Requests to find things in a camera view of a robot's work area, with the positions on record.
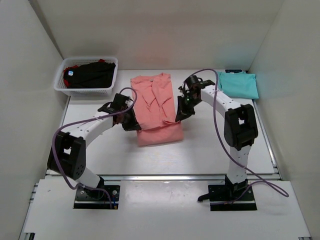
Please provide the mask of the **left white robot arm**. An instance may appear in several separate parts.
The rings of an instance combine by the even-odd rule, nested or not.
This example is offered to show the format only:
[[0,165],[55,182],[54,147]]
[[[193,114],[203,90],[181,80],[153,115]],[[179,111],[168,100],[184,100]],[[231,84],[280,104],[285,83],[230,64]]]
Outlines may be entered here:
[[87,167],[87,147],[105,131],[122,125],[125,131],[141,129],[134,112],[135,97],[115,94],[113,101],[98,108],[92,118],[68,123],[52,137],[47,168],[64,178],[73,190],[78,187],[91,191],[104,191],[104,180]]

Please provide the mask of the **pink t shirt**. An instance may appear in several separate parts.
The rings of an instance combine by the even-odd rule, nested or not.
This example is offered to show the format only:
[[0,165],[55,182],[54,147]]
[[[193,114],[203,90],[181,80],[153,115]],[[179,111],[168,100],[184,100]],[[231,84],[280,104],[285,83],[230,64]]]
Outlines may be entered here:
[[171,75],[140,75],[132,78],[130,85],[137,93],[134,112],[141,127],[137,131],[138,145],[145,147],[182,141],[182,125],[175,121],[176,109]]

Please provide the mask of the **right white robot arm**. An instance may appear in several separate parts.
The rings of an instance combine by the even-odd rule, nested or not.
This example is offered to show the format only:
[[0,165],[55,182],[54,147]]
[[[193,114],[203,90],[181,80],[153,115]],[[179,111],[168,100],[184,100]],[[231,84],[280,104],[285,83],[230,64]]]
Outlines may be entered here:
[[176,122],[195,114],[195,106],[201,102],[213,108],[213,114],[224,119],[223,134],[218,136],[221,144],[227,143],[229,167],[224,185],[219,190],[198,197],[198,202],[214,197],[233,201],[242,196],[248,187],[247,165],[249,152],[258,137],[255,111],[250,104],[240,104],[218,90],[212,80],[202,80],[196,75],[188,77],[178,88]]

